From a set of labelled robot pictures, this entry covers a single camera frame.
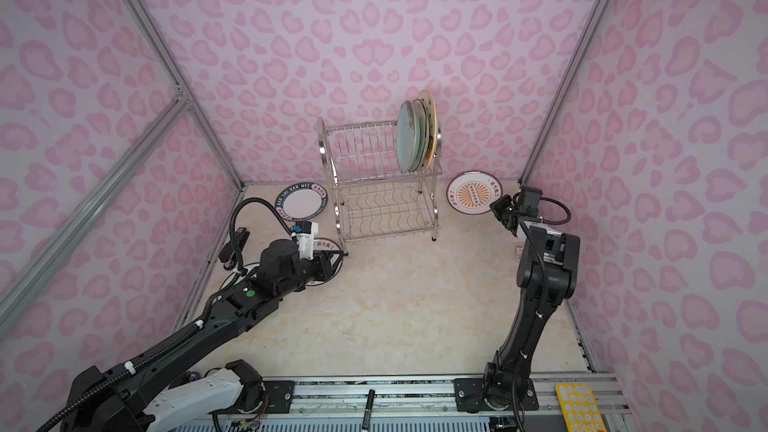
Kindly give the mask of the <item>orange sunburst plate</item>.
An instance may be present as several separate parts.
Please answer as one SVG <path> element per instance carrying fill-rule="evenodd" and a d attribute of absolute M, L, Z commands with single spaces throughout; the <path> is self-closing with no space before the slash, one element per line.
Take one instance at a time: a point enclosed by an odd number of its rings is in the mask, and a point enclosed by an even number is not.
<path fill-rule="evenodd" d="M 454 177 L 446 189 L 448 204 L 464 215 L 482 215 L 503 195 L 503 185 L 490 173 L 467 171 Z"/>
<path fill-rule="evenodd" d="M 343 250 L 342 247 L 336 243 L 335 241 L 323 238 L 323 237 L 316 237 L 314 241 L 314 254 L 320 255 L 320 256 L 326 256 L 328 259 L 328 265 L 329 265 L 329 272 L 321 272 L 321 275 L 319 277 L 316 277 L 314 280 L 307 283 L 309 287 L 316 287 L 320 286 L 322 284 L 325 284 L 326 282 L 333 280 L 330 279 L 330 276 L 332 274 L 331 266 L 330 266 L 330 259 L 329 256 L 333 251 L 339 251 Z"/>

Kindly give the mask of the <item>white plate black text rim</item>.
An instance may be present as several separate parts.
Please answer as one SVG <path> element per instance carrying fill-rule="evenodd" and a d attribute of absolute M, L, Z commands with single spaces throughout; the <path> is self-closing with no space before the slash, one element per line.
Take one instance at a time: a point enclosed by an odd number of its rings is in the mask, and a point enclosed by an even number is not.
<path fill-rule="evenodd" d="M 285 188 L 275 199 L 274 207 L 286 221 L 311 220 L 324 211 L 328 192 L 315 182 L 299 182 Z"/>

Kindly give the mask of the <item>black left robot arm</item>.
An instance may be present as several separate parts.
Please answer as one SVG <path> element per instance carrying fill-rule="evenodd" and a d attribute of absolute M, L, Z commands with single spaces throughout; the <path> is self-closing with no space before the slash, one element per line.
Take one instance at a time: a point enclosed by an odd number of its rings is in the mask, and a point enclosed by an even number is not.
<path fill-rule="evenodd" d="M 92 366 L 81 372 L 52 423 L 61 431 L 149 430 L 159 417 L 147 407 L 174 380 L 254 328 L 285 296 L 303 291 L 311 282 L 332 280 L 345 256 L 341 250 L 320 250 L 302 258 L 293 240 L 271 242 L 257 265 L 209 296 L 190 324 L 106 371 Z"/>

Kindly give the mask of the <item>mint green flower plate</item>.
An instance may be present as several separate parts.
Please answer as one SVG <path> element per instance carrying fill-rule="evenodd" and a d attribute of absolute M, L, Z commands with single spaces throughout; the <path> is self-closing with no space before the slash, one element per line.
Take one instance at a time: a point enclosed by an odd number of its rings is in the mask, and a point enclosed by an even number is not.
<path fill-rule="evenodd" d="M 396 127 L 396 156 L 401 173 L 411 169 L 417 146 L 417 121 L 413 103 L 404 101 L 399 110 Z"/>

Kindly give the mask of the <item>black stapler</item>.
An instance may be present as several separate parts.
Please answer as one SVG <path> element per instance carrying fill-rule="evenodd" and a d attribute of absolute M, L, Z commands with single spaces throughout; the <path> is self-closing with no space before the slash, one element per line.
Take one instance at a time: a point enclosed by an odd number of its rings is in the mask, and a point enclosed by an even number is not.
<path fill-rule="evenodd" d="M 243 251 L 249 236 L 250 231 L 245 227 L 240 227 L 236 229 L 235 242 L 228 241 L 224 244 L 218 254 L 218 259 L 225 270 L 232 271 L 236 267 L 237 260 L 235 257 L 235 247 L 238 247 L 240 251 Z"/>

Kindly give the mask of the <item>halloween cat star plate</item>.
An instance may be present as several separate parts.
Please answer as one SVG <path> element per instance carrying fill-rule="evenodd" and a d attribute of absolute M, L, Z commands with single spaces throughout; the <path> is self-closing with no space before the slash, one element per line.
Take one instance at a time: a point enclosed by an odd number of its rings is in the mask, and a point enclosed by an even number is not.
<path fill-rule="evenodd" d="M 422 90 L 418 95 L 418 100 L 422 103 L 426 116 L 426 139 L 424 155 L 419 165 L 419 171 L 426 171 L 433 161 L 438 132 L 438 121 L 436 116 L 436 106 L 432 94 L 428 90 Z"/>

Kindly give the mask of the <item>silver two-tier dish rack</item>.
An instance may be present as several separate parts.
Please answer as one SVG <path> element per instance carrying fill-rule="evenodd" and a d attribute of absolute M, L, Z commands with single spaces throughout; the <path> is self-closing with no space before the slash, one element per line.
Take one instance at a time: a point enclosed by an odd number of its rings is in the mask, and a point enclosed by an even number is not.
<path fill-rule="evenodd" d="M 343 251 L 355 242 L 428 233 L 438 238 L 441 142 L 423 171 L 402 172 L 395 120 L 329 126 L 317 120 L 319 153 Z"/>

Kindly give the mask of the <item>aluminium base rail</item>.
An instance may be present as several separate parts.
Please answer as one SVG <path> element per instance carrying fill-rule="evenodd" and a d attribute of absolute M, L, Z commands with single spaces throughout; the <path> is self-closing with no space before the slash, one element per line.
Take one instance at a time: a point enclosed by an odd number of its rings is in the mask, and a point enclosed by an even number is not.
<path fill-rule="evenodd" d="M 488 408 L 480 397 L 481 376 L 348 375 L 268 377 L 274 392 L 264 414 L 200 416 L 185 431 L 511 431 L 517 417 L 527 431 L 567 428 L 558 400 L 560 384 L 591 389 L 608 431 L 637 425 L 618 380 L 609 373 L 535 373 L 528 396 L 535 410 L 517 415 Z"/>

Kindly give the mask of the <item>black marker pen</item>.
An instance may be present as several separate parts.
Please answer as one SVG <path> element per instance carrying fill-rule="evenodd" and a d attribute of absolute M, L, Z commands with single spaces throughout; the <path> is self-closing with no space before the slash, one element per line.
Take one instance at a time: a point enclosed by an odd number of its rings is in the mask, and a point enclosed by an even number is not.
<path fill-rule="evenodd" d="M 371 418 L 372 418 L 372 412 L 373 412 L 373 405 L 375 401 L 376 391 L 374 389 L 370 389 L 366 396 L 366 404 L 364 408 L 364 415 L 361 423 L 361 430 L 362 431 L 369 431 L 371 427 Z"/>

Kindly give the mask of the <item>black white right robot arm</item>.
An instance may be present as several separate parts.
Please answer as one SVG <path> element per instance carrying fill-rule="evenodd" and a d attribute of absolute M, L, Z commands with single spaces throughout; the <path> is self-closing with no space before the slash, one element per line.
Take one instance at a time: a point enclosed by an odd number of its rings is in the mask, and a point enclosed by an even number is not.
<path fill-rule="evenodd" d="M 575 292 L 581 240 L 552 228 L 571 220 L 570 209 L 535 187 L 501 197 L 491 211 L 524 242 L 516 273 L 518 309 L 507 338 L 486 365 L 483 401 L 495 410 L 532 410 L 535 349 L 548 320 Z"/>

